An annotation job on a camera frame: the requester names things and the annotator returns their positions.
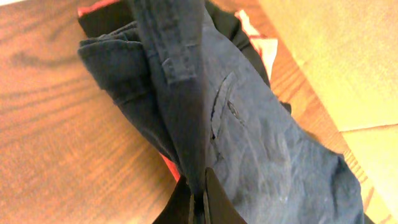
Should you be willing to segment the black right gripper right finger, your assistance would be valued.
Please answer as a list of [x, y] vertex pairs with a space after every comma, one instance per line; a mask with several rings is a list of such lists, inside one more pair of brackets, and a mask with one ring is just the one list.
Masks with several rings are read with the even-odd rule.
[[246, 224], [235, 210], [214, 170], [205, 169], [205, 193], [203, 196], [206, 224]]

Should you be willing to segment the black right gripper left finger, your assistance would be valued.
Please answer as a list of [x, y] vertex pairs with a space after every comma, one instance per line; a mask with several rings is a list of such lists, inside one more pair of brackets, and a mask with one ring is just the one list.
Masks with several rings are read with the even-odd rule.
[[193, 195], [186, 178], [181, 177], [153, 224], [194, 224], [193, 216]]

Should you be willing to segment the navy blue shorts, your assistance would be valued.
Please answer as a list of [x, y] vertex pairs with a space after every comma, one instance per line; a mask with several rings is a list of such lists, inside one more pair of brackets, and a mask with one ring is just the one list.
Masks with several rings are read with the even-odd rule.
[[126, 1], [132, 21], [78, 54], [180, 175], [157, 223], [364, 223], [344, 157], [269, 87], [241, 24], [209, 1]]

